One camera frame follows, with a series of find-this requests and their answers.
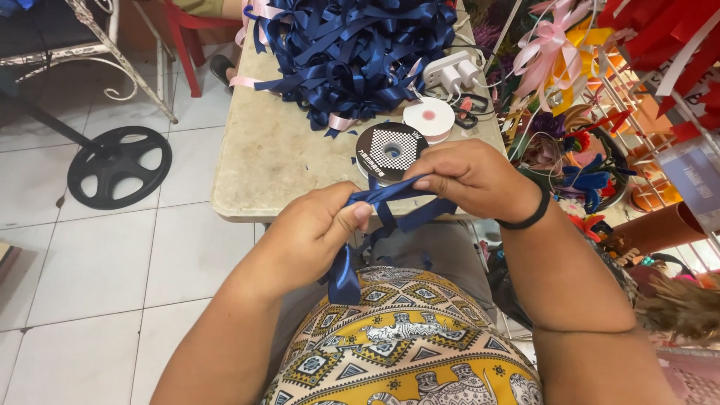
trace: hand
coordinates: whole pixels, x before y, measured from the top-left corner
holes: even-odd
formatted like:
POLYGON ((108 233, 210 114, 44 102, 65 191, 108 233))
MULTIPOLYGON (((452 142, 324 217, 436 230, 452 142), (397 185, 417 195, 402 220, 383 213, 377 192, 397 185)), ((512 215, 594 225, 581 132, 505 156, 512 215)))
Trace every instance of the hand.
POLYGON ((372 206, 344 207, 358 191, 353 182, 342 182, 291 201, 238 265, 247 282, 265 296, 280 298, 320 279, 348 237, 356 229, 367 230, 372 206))
POLYGON ((530 218, 540 205, 540 188, 479 139, 425 149, 403 179, 419 174, 428 176, 413 188, 435 192, 479 218, 518 223, 530 218))

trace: black sandal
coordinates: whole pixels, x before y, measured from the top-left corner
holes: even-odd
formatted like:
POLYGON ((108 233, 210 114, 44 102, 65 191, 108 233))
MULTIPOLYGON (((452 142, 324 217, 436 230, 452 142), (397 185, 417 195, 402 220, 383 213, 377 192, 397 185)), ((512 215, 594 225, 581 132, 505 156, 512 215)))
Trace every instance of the black sandal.
POLYGON ((225 71, 229 68, 235 68, 235 65, 233 62, 230 62, 230 59, 225 55, 215 55, 210 59, 210 71, 230 90, 230 93, 232 93, 233 88, 230 87, 230 81, 225 75, 225 71))

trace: person's left hand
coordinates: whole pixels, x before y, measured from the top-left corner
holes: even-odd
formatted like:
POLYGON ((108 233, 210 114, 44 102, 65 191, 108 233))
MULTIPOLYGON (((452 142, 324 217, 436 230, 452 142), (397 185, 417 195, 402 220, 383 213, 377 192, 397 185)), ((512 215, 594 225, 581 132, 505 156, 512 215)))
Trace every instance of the person's left hand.
POLYGON ((348 237, 367 230, 372 206, 344 207, 358 191, 353 182, 342 182, 291 201, 240 263, 243 278, 270 298, 320 279, 348 237))

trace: checkered pattern label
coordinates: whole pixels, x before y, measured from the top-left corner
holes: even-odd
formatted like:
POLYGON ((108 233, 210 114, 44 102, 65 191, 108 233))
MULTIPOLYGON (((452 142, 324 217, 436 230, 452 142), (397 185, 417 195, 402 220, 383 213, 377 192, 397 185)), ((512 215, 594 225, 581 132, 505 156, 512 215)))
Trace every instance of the checkered pattern label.
POLYGON ((415 155, 418 149, 418 140, 410 133, 401 133, 391 130, 374 130, 372 144, 370 145, 370 157, 380 167, 389 169, 407 170, 415 163, 415 155), (384 148, 388 143, 400 145, 400 155, 389 158, 385 155, 384 148))

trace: person's right hand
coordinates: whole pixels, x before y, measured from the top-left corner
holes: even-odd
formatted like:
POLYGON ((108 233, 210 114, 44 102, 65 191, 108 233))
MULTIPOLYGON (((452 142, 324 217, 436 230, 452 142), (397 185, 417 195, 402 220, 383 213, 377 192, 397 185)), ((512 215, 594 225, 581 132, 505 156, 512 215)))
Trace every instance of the person's right hand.
POLYGON ((427 174, 413 185, 456 203, 466 213, 518 223, 540 205, 541 192, 495 148, 479 139, 427 148, 403 179, 427 174))

